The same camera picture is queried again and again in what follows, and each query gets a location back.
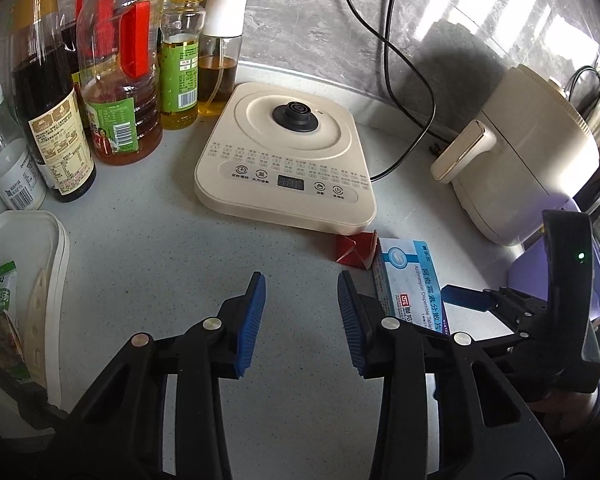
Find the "blue white medicine box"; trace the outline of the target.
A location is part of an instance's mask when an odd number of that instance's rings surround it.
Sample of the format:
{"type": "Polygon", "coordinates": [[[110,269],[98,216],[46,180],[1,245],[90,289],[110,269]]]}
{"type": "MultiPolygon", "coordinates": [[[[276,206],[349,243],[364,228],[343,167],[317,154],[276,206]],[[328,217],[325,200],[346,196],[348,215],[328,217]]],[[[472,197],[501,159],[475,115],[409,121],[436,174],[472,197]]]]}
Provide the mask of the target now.
{"type": "Polygon", "coordinates": [[[449,322],[430,249],[423,240],[381,237],[372,265],[386,315],[449,335],[449,322]]]}

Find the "red cap oil bottle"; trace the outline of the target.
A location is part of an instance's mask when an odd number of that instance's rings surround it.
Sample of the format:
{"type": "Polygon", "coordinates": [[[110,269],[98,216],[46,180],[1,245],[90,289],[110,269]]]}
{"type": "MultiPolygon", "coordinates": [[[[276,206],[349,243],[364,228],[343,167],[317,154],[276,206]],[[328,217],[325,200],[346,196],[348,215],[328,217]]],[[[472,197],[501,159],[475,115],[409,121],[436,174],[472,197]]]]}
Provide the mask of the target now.
{"type": "Polygon", "coordinates": [[[96,156],[131,165],[162,139],[157,36],[162,0],[83,0],[76,44],[96,156]]]}

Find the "dark soy sauce bottle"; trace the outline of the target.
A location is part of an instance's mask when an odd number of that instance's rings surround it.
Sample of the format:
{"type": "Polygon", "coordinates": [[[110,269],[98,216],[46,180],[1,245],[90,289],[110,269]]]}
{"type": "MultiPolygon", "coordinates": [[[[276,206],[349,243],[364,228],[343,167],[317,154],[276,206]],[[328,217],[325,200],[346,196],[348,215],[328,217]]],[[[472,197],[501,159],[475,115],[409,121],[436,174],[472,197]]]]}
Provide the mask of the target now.
{"type": "Polygon", "coordinates": [[[15,111],[34,162],[55,198],[73,202],[93,185],[96,166],[61,36],[57,0],[14,0],[9,47],[15,111]]]}

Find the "small clear white cap jar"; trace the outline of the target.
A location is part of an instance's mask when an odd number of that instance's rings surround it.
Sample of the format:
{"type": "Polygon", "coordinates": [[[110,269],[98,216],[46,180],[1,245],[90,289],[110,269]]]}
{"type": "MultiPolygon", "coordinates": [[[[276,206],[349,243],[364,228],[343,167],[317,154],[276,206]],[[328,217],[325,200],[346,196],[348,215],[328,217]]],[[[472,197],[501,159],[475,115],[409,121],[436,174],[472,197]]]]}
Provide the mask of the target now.
{"type": "Polygon", "coordinates": [[[0,197],[8,209],[35,210],[42,206],[46,190],[28,141],[12,116],[0,85],[0,197]]]}

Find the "red paper wrapper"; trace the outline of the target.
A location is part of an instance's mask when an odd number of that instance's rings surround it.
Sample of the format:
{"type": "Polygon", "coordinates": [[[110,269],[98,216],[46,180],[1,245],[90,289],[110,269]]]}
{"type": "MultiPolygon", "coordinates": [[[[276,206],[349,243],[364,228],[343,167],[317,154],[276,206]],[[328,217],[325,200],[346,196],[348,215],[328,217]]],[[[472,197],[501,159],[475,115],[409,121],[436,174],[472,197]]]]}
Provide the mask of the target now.
{"type": "Polygon", "coordinates": [[[375,258],[377,241],[376,231],[337,235],[335,260],[343,266],[370,270],[375,258]]]}

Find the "white top oil sprayer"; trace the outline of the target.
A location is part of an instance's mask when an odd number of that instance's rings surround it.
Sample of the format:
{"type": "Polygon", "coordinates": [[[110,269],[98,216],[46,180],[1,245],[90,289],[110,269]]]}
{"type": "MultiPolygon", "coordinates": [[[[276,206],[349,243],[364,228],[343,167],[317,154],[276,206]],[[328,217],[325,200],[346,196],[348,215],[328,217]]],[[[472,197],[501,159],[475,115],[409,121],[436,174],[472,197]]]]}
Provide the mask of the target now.
{"type": "Polygon", "coordinates": [[[198,114],[218,116],[235,88],[247,0],[206,0],[199,38],[198,114]]]}

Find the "green seasoning packet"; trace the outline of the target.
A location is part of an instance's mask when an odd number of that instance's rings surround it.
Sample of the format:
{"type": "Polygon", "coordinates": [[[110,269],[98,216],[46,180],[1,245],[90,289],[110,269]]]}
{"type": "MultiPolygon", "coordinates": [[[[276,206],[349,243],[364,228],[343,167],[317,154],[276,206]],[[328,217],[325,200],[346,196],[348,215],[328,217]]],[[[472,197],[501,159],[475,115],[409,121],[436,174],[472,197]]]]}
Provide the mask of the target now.
{"type": "Polygon", "coordinates": [[[23,355],[22,343],[9,309],[16,305],[17,267],[10,260],[0,265],[0,367],[18,382],[31,375],[23,355]]]}

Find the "white plastic tray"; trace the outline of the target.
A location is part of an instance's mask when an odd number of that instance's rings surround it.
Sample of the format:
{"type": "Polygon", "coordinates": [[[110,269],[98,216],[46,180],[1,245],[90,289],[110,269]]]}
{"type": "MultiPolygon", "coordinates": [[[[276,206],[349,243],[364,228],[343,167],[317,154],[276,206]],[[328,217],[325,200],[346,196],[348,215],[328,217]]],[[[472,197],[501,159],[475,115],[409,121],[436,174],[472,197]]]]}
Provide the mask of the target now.
{"type": "Polygon", "coordinates": [[[32,379],[61,406],[60,318],[70,255],[67,231],[50,212],[14,211],[0,214],[0,265],[16,266],[15,301],[8,315],[22,344],[32,379]]]}

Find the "yellow cap green label bottle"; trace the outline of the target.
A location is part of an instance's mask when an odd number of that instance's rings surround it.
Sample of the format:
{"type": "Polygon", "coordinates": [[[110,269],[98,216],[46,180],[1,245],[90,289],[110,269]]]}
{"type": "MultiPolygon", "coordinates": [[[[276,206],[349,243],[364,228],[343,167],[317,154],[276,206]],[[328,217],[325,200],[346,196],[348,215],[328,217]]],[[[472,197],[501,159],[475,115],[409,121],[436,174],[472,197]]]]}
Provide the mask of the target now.
{"type": "Polygon", "coordinates": [[[202,0],[166,0],[161,14],[161,123],[166,130],[193,125],[198,115],[199,37],[202,0]]]}

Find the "cream air fryer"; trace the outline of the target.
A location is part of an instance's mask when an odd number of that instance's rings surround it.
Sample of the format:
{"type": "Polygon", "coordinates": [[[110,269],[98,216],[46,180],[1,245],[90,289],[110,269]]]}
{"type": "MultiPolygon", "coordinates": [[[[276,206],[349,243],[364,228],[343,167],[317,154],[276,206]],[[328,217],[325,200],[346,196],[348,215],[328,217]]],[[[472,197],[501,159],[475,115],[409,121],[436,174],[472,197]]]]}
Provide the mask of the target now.
{"type": "Polygon", "coordinates": [[[558,85],[518,64],[430,172],[452,185],[486,238],[512,246],[540,228],[543,210],[565,206],[599,166],[591,128],[558,85]]]}

